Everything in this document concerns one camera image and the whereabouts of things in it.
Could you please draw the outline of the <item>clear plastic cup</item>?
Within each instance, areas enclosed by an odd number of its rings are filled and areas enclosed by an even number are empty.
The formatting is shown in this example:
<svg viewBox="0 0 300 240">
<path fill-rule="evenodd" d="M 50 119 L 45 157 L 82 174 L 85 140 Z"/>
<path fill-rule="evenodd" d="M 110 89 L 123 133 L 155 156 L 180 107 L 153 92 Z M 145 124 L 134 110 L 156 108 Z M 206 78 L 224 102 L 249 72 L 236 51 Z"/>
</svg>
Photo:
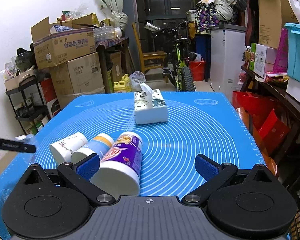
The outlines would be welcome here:
<svg viewBox="0 0 300 240">
<path fill-rule="evenodd" d="M 35 145 L 37 143 L 36 137 L 32 133 L 15 137 L 14 141 L 22 142 L 24 144 L 30 144 L 30 145 Z"/>
</svg>

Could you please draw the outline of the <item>white patterned paper cup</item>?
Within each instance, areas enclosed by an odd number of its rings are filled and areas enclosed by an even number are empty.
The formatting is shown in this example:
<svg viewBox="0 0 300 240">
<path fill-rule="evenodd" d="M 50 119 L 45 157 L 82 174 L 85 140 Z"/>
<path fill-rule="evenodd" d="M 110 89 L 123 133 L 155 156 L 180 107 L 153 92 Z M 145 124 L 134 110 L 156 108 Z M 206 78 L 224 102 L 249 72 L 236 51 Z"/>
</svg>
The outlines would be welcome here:
<svg viewBox="0 0 300 240">
<path fill-rule="evenodd" d="M 50 144 L 49 148 L 57 164 L 62 164 L 64 162 L 70 162 L 71 155 L 87 142 L 86 137 L 82 133 L 77 132 Z"/>
</svg>

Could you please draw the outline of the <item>blue yellow paper cup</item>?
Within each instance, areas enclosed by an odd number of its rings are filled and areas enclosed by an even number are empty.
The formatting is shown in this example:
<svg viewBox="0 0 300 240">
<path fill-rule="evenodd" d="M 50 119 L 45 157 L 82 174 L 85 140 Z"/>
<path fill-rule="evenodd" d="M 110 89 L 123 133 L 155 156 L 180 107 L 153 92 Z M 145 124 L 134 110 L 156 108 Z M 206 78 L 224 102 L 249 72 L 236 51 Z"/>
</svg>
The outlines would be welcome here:
<svg viewBox="0 0 300 240">
<path fill-rule="evenodd" d="M 99 159 L 101 160 L 110 150 L 113 144 L 114 140 L 111 136 L 105 133 L 100 133 L 93 139 L 88 141 L 81 148 L 73 152 L 71 154 L 71 161 L 73 164 L 76 164 L 94 153 L 96 153 L 99 156 Z"/>
</svg>

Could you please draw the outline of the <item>black metal shelf rack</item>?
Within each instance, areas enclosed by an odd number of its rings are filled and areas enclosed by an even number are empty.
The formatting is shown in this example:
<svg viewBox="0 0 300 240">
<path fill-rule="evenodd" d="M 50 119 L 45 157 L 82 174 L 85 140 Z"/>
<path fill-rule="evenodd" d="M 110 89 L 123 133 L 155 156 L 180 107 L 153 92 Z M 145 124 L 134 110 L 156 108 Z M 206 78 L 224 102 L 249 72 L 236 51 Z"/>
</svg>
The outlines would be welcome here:
<svg viewBox="0 0 300 240">
<path fill-rule="evenodd" d="M 34 103 L 33 98 L 27 97 L 25 90 L 35 86 L 39 94 L 39 99 L 41 104 L 37 105 Z M 6 95 L 8 96 L 9 102 L 13 108 L 15 119 L 19 123 L 22 132 L 27 135 L 27 130 L 23 126 L 23 122 L 28 122 L 31 124 L 31 128 L 34 129 L 36 133 L 39 132 L 37 123 L 39 122 L 39 117 L 47 118 L 48 121 L 51 120 L 46 103 L 44 102 L 44 93 L 40 91 L 38 78 L 35 75 L 26 75 L 25 79 L 20 81 L 16 88 L 7 90 Z M 11 98 L 14 94 L 20 94 L 22 101 L 18 105 L 14 105 Z"/>
</svg>

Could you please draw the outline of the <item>red gift bag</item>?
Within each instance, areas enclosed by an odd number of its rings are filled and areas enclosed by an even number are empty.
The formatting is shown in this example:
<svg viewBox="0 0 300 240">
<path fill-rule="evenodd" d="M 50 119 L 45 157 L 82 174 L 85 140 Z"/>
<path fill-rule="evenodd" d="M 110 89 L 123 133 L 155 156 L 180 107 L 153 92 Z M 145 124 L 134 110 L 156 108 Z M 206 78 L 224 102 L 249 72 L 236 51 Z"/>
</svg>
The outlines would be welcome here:
<svg viewBox="0 0 300 240">
<path fill-rule="evenodd" d="M 283 108 L 279 102 L 269 96 L 234 91 L 232 105 L 243 108 L 252 117 L 268 155 L 273 155 L 290 132 L 288 125 L 281 120 Z"/>
</svg>

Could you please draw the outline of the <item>blue silicone baking mat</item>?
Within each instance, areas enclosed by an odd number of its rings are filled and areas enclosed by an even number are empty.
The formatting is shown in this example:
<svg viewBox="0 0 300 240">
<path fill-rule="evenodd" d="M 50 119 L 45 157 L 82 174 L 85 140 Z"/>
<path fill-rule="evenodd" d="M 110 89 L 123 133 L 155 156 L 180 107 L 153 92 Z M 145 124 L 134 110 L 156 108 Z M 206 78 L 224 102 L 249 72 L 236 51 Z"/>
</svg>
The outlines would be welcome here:
<svg viewBox="0 0 300 240">
<path fill-rule="evenodd" d="M 74 133 L 87 139 L 105 133 L 138 134 L 142 141 L 140 194 L 183 197 L 204 183 L 194 167 L 197 154 L 218 163 L 250 169 L 263 163 L 253 137 L 222 93 L 164 92 L 168 121 L 137 125 L 134 95 L 96 94 L 76 98 L 36 135 L 35 154 L 20 153 L 0 172 L 0 237 L 10 235 L 1 218 L 2 206 L 31 163 L 57 166 L 49 146 Z"/>
</svg>

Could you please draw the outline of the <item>large lower cardboard box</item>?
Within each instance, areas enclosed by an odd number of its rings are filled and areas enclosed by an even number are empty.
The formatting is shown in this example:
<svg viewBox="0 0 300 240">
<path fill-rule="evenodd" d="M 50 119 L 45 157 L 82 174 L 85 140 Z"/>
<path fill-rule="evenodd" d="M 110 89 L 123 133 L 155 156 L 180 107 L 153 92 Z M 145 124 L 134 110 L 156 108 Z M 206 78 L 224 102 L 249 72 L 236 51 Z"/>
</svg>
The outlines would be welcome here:
<svg viewBox="0 0 300 240">
<path fill-rule="evenodd" d="M 98 53 L 52 67 L 50 75 L 61 108 L 81 95 L 105 92 Z"/>
</svg>

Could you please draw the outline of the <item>open top cardboard box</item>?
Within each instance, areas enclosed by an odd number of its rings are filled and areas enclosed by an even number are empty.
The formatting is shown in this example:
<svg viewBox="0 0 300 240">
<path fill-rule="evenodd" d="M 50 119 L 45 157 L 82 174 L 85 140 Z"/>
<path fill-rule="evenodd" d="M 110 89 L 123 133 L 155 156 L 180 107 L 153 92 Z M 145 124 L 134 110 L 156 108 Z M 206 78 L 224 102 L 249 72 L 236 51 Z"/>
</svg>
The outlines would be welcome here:
<svg viewBox="0 0 300 240">
<path fill-rule="evenodd" d="M 60 23 L 49 18 L 31 27 L 34 55 L 39 69 L 55 67 L 95 52 L 95 13 Z"/>
</svg>

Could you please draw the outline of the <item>green white product box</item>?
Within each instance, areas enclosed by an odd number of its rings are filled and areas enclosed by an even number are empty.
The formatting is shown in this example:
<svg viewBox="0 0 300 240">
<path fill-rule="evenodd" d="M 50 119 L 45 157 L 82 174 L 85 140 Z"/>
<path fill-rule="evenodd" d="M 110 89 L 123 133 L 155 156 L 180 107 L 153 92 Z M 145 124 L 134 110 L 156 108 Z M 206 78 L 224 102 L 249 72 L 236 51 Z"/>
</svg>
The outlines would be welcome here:
<svg viewBox="0 0 300 240">
<path fill-rule="evenodd" d="M 249 69 L 264 78 L 267 47 L 258 43 L 251 44 Z"/>
</svg>

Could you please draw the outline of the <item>yellow oil jug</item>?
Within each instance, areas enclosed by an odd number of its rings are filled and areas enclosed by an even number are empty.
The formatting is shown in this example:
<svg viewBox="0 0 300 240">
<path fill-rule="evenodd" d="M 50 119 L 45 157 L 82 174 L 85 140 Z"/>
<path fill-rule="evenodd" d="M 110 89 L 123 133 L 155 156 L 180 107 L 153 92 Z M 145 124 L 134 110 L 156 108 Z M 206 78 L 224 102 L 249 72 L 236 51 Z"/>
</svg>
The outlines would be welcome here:
<svg viewBox="0 0 300 240">
<path fill-rule="evenodd" d="M 129 93 L 132 91 L 129 75 L 126 74 L 121 81 L 114 82 L 113 89 L 115 93 Z"/>
</svg>

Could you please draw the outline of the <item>white tissue box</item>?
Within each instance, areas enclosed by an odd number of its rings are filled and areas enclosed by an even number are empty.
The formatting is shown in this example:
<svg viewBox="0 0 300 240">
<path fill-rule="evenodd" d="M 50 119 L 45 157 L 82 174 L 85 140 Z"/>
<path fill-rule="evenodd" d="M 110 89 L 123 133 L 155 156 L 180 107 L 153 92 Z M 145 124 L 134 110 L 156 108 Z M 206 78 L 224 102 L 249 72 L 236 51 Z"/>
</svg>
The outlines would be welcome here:
<svg viewBox="0 0 300 240">
<path fill-rule="evenodd" d="M 137 125 L 168 122 L 168 111 L 159 89 L 140 84 L 141 91 L 134 93 L 134 120 Z"/>
</svg>

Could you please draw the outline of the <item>red plastic bucket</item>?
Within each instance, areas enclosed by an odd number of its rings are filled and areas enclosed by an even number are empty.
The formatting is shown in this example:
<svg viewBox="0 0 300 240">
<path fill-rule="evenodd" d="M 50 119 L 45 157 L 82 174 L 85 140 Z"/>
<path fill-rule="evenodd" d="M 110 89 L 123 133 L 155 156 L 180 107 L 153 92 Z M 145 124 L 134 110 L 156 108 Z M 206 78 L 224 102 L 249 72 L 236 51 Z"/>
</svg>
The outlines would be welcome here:
<svg viewBox="0 0 300 240">
<path fill-rule="evenodd" d="M 205 61 L 190 61 L 189 68 L 191 70 L 194 81 L 203 81 L 205 78 Z"/>
</svg>

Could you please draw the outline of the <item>wooden chair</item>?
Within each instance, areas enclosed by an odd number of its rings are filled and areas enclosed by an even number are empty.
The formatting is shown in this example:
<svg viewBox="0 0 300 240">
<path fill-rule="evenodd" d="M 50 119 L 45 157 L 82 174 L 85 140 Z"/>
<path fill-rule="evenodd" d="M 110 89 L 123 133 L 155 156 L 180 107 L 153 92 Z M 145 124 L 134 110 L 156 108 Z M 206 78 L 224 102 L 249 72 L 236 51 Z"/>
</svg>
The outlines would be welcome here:
<svg viewBox="0 0 300 240">
<path fill-rule="evenodd" d="M 163 68 L 164 59 L 167 54 L 164 51 L 151 51 L 149 52 L 145 46 L 142 45 L 140 34 L 137 30 L 137 23 L 132 23 L 132 29 L 138 50 L 138 57 L 140 63 L 140 72 L 145 74 L 151 69 Z"/>
</svg>

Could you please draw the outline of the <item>black green bicycle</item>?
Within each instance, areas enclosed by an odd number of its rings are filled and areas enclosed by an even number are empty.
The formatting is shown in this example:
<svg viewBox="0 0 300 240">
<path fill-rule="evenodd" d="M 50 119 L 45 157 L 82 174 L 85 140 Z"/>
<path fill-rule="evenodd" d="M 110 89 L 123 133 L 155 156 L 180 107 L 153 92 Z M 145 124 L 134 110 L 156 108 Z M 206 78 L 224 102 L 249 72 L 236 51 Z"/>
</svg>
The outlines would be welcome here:
<svg viewBox="0 0 300 240">
<path fill-rule="evenodd" d="M 137 22 L 132 23 L 139 51 L 141 71 L 145 73 L 150 69 L 161 68 L 165 81 L 170 82 L 176 91 L 195 92 L 196 87 L 190 70 L 190 63 L 196 60 L 198 54 L 188 52 L 191 40 L 187 36 L 183 37 L 179 34 L 180 30 L 189 28 L 189 23 L 183 20 L 175 28 L 159 28 L 146 21 L 140 23 L 152 33 L 154 38 L 159 36 L 166 38 L 163 51 L 144 53 L 136 32 Z"/>
</svg>

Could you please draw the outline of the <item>tall brown cardboard box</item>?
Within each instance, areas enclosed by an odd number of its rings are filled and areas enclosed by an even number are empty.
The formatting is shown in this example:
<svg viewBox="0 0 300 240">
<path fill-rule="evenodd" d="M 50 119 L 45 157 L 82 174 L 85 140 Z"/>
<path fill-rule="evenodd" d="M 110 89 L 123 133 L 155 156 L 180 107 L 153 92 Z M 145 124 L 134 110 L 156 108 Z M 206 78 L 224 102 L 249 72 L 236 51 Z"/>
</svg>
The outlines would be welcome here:
<svg viewBox="0 0 300 240">
<path fill-rule="evenodd" d="M 258 0 L 258 43 L 277 49 L 286 23 L 298 23 L 288 0 Z"/>
</svg>

